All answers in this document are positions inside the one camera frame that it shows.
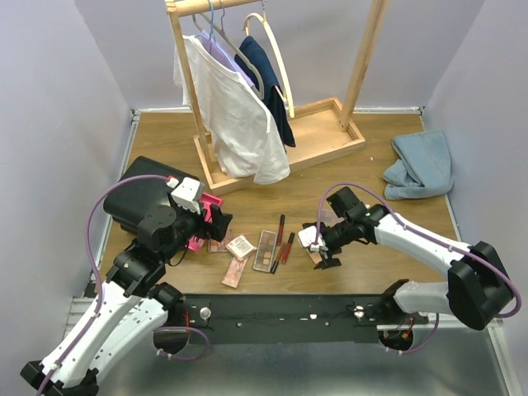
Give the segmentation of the rose gold square compact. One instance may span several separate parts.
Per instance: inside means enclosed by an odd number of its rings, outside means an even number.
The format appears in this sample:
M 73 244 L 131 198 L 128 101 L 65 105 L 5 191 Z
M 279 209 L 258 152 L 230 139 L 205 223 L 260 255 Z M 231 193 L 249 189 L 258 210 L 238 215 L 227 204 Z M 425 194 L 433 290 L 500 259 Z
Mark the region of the rose gold square compact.
M 315 269 L 323 269 L 327 267 L 326 256 L 321 252 L 309 252 L 309 258 L 312 260 Z

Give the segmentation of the long eyeshadow palette purple tones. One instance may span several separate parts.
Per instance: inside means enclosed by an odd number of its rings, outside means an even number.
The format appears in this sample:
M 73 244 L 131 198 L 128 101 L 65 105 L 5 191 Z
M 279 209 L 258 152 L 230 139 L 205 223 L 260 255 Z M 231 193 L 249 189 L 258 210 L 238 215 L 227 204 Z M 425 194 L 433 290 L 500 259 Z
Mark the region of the long eyeshadow palette purple tones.
M 332 210 L 322 210 L 321 221 L 325 224 L 335 224 L 339 218 Z

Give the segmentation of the pink drawer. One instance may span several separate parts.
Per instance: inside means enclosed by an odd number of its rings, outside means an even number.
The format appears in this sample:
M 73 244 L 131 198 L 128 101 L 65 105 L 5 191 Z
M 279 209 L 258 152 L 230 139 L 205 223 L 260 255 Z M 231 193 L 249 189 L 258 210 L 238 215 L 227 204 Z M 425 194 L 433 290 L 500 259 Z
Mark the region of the pink drawer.
M 209 223 L 212 222 L 212 215 L 210 213 L 210 207 L 212 205 L 217 205 L 219 208 L 223 205 L 223 200 L 219 197 L 212 196 L 209 193 L 203 193 L 200 198 L 200 203 L 203 205 L 203 209 L 205 212 L 205 220 Z M 193 252 L 198 252 L 201 250 L 205 243 L 205 240 L 203 238 L 199 238 L 198 236 L 193 236 L 189 241 L 189 249 Z

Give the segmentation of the black organizer box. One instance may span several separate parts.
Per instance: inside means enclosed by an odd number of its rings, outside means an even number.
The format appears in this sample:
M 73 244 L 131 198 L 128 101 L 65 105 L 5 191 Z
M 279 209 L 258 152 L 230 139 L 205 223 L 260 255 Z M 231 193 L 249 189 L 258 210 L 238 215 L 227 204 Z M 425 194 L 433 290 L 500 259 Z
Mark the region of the black organizer box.
M 120 180 L 147 174 L 175 177 L 180 182 L 185 177 L 198 179 L 164 163 L 139 156 L 129 165 Z M 167 194 L 170 191 L 171 189 L 163 181 L 157 179 L 132 181 L 110 193 L 103 202 L 103 210 L 124 231 L 137 234 L 139 222 L 149 210 L 157 205 L 169 205 Z

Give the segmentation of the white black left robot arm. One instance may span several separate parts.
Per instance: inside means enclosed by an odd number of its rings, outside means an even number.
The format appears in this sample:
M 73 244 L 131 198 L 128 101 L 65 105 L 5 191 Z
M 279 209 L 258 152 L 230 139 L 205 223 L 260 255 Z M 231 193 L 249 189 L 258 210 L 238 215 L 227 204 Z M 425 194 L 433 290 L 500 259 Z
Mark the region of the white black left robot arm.
M 137 236 L 114 260 L 98 294 L 68 336 L 43 360 L 26 363 L 21 377 L 39 395 L 95 395 L 105 369 L 147 332 L 185 318 L 183 295 L 161 279 L 172 258 L 198 236 L 222 241 L 233 216 L 212 205 L 153 207 Z

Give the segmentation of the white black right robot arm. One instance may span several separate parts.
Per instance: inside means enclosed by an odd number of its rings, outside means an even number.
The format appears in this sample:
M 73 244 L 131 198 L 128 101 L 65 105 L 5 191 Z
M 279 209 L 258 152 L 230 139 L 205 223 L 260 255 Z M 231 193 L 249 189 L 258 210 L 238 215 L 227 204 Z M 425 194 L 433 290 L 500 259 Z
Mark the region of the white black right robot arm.
M 358 242 L 405 253 L 444 277 L 442 282 L 424 284 L 398 280 L 364 307 L 361 317 L 398 323 L 409 314 L 449 314 L 468 328 L 482 330 L 495 318 L 515 315 L 521 307 L 519 294 L 490 244 L 444 238 L 406 220 L 384 200 L 367 206 L 347 183 L 322 200 L 338 222 L 327 226 L 318 219 L 304 224 L 298 234 L 300 245 L 320 256 L 316 268 L 340 266 L 337 254 Z

